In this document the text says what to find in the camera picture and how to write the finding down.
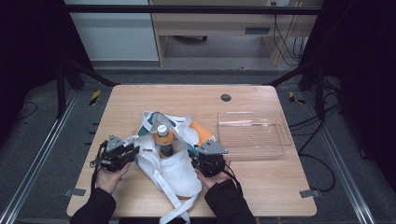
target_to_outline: clear plastic container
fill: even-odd
[[[284,155],[283,146],[290,146],[289,127],[279,112],[219,113],[220,144],[244,157]]]

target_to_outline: metal bracket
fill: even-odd
[[[307,198],[307,197],[317,198],[321,194],[320,194],[320,191],[318,191],[317,189],[315,189],[315,190],[307,189],[307,190],[300,191],[300,195],[302,198]]]
[[[118,138],[114,134],[111,134],[108,137],[106,152],[110,152],[110,151],[114,150],[115,148],[122,146],[123,144],[124,144],[124,141],[122,139]]]
[[[204,155],[219,155],[219,154],[227,154],[228,150],[219,145],[217,142],[213,140],[208,140],[201,144],[198,148],[196,148],[198,152],[201,152]]]
[[[73,195],[77,195],[77,196],[84,196],[85,194],[85,189],[66,189],[64,191],[64,196],[66,197],[71,197]]]

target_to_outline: bottle cap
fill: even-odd
[[[157,133],[159,136],[165,136],[168,134],[168,127],[166,127],[165,125],[160,125],[157,128]]]

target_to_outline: white wall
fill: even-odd
[[[64,0],[68,5],[147,5],[148,0]],[[158,61],[148,13],[71,13],[91,61]]]

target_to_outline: white bag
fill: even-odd
[[[187,210],[193,206],[202,190],[201,181],[197,178],[188,153],[188,148],[194,151],[194,145],[200,143],[200,136],[190,127],[191,123],[190,117],[179,118],[159,112],[144,112],[137,134],[126,139],[129,144],[134,143],[136,147],[140,146],[135,160],[137,165],[157,188],[166,194],[175,207],[174,210],[160,218],[160,224],[168,223],[178,216],[181,216],[189,224],[190,217]],[[159,148],[154,141],[154,134],[161,124],[168,126],[176,138],[173,142],[175,154],[165,159],[161,159]],[[213,134],[210,134],[209,139],[216,141]],[[189,199],[182,203],[177,196]]]

